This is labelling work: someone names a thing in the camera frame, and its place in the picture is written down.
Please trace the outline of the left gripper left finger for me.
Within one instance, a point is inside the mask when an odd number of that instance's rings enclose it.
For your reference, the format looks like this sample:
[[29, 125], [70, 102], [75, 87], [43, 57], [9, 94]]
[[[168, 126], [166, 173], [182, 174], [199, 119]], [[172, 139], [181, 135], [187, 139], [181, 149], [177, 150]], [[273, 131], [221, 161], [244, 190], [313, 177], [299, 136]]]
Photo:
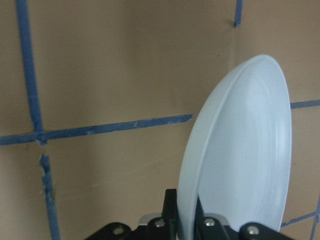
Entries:
[[178, 223], [177, 190], [166, 189], [161, 213], [141, 217], [132, 230], [121, 222], [111, 222], [87, 237], [88, 240], [175, 240]]

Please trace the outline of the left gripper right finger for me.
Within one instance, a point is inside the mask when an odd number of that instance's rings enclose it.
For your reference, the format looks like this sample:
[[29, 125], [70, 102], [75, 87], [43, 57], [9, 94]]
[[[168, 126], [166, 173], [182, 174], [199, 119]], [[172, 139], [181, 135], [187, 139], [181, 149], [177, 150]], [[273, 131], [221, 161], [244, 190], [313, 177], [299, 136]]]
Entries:
[[228, 220], [219, 214], [205, 213], [201, 200], [196, 202], [194, 217], [196, 240], [290, 240], [291, 238], [257, 222], [243, 224], [233, 230]]

